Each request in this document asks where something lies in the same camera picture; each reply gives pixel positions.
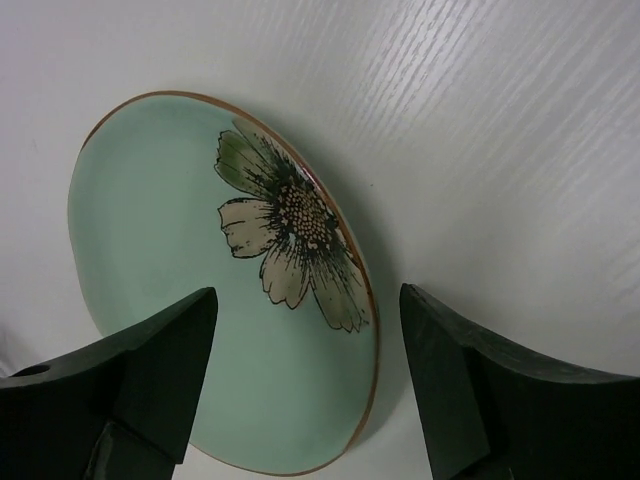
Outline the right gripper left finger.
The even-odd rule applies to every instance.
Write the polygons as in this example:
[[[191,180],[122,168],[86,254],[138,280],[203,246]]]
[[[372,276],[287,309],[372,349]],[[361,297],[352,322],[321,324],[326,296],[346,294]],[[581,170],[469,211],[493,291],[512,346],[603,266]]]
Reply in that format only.
[[[4,479],[169,479],[217,321],[213,288],[1,381]]]

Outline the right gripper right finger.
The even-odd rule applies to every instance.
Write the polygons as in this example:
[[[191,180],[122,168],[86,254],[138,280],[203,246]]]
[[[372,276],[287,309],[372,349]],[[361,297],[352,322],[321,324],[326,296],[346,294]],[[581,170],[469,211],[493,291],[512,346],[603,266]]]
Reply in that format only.
[[[638,477],[636,377],[540,354],[414,285],[399,306],[434,478]]]

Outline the light green flower plate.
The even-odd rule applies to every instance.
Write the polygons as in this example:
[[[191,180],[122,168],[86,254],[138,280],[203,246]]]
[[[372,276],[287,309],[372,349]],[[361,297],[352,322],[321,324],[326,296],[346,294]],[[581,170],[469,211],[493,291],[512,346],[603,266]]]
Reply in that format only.
[[[215,290],[195,448],[295,476],[354,444],[378,377],[369,272],[326,187],[273,129],[202,95],[135,97],[81,147],[68,226],[103,335]]]

